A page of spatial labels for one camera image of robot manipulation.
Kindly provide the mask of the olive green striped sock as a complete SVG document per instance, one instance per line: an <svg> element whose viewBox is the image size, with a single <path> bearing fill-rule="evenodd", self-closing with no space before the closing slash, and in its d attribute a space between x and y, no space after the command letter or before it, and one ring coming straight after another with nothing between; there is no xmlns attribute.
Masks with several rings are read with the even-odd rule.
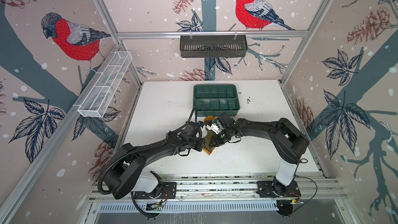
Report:
<svg viewBox="0 0 398 224"><path fill-rule="evenodd" d="M208 155L210 155L212 151L215 149L214 147L210 146L211 139L215 133L206 128L206 126L211 123L217 124L216 118L214 116L207 116L204 120L204 128L207 131L207 134L204 138L205 144L203 149Z"/></svg>

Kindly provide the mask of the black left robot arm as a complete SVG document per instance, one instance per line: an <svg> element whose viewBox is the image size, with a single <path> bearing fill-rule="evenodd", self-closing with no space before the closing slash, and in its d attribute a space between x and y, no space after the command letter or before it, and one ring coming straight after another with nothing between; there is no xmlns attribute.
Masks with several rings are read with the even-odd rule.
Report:
<svg viewBox="0 0 398 224"><path fill-rule="evenodd" d="M163 181L151 171L142 175L143 169L165 157L188 156L191 150L201 152L204 148L202 128L198 123L198 108L195 106L186 123L166 134L165 139L144 146L122 145L102 168L97 190L102 195L113 195L116 200L132 192L145 192L153 198L163 192Z"/></svg>

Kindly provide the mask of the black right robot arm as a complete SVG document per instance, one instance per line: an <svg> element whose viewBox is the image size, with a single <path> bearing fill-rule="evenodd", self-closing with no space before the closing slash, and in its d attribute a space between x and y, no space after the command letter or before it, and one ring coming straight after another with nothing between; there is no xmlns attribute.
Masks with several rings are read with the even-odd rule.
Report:
<svg viewBox="0 0 398 224"><path fill-rule="evenodd" d="M210 139L210 147L220 147L232 143L232 138L252 136L272 141L281 161L272 182L272 194L284 197L295 187L294 178L302 155L306 152L309 141L305 135L288 119L279 121L258 122L245 118L234 120L226 112L216 119L217 123L210 126L214 135Z"/></svg>

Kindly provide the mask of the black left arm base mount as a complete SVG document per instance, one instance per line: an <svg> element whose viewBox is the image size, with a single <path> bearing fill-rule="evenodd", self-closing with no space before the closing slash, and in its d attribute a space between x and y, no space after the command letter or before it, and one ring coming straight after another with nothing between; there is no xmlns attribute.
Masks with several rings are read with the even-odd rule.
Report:
<svg viewBox="0 0 398 224"><path fill-rule="evenodd" d="M136 200L169 200L176 198L176 190L176 182L162 182L157 185L150 193L146 193L144 191L134 191L132 194Z"/></svg>

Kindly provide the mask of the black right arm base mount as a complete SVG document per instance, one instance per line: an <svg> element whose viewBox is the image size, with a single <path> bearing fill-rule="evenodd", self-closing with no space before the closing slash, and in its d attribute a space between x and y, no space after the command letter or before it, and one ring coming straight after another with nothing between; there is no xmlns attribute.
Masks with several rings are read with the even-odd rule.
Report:
<svg viewBox="0 0 398 224"><path fill-rule="evenodd" d="M260 198L300 198L301 193L297 182L293 180L285 186L277 180L258 181L256 193Z"/></svg>

